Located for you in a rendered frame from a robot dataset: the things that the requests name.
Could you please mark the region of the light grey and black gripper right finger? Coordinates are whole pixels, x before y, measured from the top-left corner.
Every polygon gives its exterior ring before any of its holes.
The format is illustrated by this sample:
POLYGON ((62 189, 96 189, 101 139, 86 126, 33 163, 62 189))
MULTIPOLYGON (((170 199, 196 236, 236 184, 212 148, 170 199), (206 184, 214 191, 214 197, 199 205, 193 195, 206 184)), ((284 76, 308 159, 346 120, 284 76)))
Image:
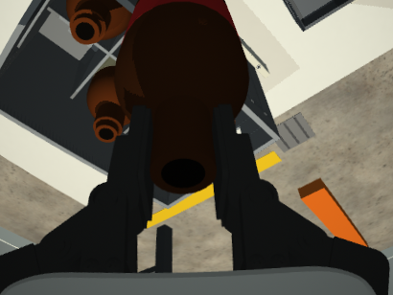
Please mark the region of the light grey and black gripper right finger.
POLYGON ((388 295, 390 267, 382 252, 328 237, 260 179, 250 136, 237 134, 231 104, 213 108, 212 135, 216 217, 232 234, 233 270, 327 266, 357 274, 376 295, 388 295))

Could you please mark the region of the dark grey divided crate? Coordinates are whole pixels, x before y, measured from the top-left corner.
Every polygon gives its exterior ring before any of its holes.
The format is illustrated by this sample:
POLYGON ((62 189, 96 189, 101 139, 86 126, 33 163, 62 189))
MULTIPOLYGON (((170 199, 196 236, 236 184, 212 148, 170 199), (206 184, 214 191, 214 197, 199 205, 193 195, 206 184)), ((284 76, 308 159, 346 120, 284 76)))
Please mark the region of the dark grey divided crate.
MULTIPOLYGON (((104 62, 117 59, 126 31, 84 45, 69 22, 66 0, 31 2, 0 55, 0 114, 107 176, 115 141, 96 137, 86 94, 104 62)), ((256 155, 281 138, 256 69, 247 62, 249 88, 236 128, 249 134, 256 155)))

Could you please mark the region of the black rectangular tray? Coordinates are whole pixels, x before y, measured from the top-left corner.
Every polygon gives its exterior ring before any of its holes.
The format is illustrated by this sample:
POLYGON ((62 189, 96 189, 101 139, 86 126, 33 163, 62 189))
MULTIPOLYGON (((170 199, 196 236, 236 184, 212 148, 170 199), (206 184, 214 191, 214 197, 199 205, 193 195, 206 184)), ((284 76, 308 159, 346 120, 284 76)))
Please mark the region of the black rectangular tray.
POLYGON ((353 1, 355 0, 284 0, 302 32, 353 1))

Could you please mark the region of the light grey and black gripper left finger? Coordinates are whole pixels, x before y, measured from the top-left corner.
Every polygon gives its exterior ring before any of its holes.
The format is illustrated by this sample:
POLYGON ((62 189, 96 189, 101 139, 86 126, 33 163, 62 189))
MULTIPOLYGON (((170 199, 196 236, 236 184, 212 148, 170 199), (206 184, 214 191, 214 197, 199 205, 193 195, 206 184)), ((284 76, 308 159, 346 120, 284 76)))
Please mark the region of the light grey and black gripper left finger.
POLYGON ((0 256, 0 294, 45 273, 137 273, 137 236, 152 221, 152 136, 151 108, 134 105, 128 135, 116 136, 107 180, 91 191, 88 205, 39 244, 0 256))

